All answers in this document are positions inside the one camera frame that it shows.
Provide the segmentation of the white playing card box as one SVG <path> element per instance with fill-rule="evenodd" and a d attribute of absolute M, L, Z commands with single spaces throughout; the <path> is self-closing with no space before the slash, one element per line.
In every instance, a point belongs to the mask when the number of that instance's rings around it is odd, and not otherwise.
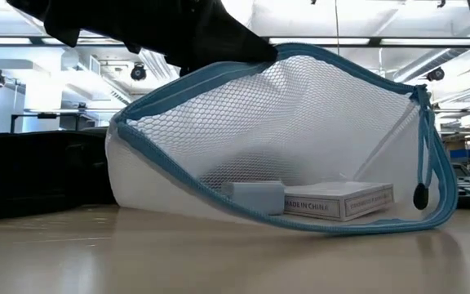
<path fill-rule="evenodd" d="M 285 189 L 284 212 L 333 221 L 350 221 L 390 207 L 393 184 L 321 182 Z"/>

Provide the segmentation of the small pale eraser block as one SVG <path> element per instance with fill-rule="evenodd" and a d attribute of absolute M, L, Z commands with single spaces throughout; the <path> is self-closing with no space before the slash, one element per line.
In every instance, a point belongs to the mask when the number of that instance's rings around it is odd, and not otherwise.
<path fill-rule="evenodd" d="M 280 181 L 224 182 L 221 192 L 234 203 L 265 215 L 284 212 L 285 186 Z"/>

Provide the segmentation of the white mesh blue-trimmed pouch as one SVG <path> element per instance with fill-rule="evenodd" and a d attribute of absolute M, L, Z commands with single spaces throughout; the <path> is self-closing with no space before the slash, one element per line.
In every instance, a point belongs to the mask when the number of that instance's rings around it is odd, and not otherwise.
<path fill-rule="evenodd" d="M 425 85 L 379 76 L 321 47 L 277 46 L 272 62 L 218 62 L 117 112 L 105 141 L 122 207 L 334 234 L 447 222 L 459 189 Z M 394 203 L 354 220 L 269 216 L 224 182 L 393 184 Z"/>

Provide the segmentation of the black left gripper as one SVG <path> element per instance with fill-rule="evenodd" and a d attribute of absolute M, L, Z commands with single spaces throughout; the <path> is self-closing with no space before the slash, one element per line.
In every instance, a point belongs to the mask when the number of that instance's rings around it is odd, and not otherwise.
<path fill-rule="evenodd" d="M 218 62 L 272 62 L 277 49 L 232 17 L 221 0 L 6 0 L 42 22 L 47 35 L 75 47 L 83 30 L 165 56 L 186 75 Z M 148 8 L 149 40 L 140 17 Z"/>

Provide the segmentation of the silver ceiling duct pipe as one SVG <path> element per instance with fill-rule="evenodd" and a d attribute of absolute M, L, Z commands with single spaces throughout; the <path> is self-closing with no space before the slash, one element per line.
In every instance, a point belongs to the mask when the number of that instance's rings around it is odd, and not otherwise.
<path fill-rule="evenodd" d="M 470 29 L 462 32 L 459 36 L 454 36 L 454 38 L 465 41 L 470 38 Z M 430 52 L 420 56 L 407 66 L 399 69 L 393 75 L 393 80 L 395 82 L 408 82 L 411 79 L 431 72 L 443 65 L 445 62 L 453 60 L 455 57 L 462 55 L 468 50 L 470 50 L 469 45 L 446 45 L 444 48 L 432 49 Z"/>

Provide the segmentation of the black background rig frame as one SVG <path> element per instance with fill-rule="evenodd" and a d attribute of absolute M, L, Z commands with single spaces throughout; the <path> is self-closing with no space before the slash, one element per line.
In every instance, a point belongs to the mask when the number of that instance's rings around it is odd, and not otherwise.
<path fill-rule="evenodd" d="M 25 118 L 34 118 L 36 121 L 41 120 L 53 120 L 59 123 L 59 131 L 79 131 L 89 127 L 96 127 L 98 122 L 86 116 L 84 113 L 72 112 L 72 113 L 28 113 L 28 114 L 12 114 L 10 133 L 16 133 L 16 121 L 22 118 L 22 130 L 21 132 L 32 132 L 36 131 L 36 127 L 26 127 Z"/>

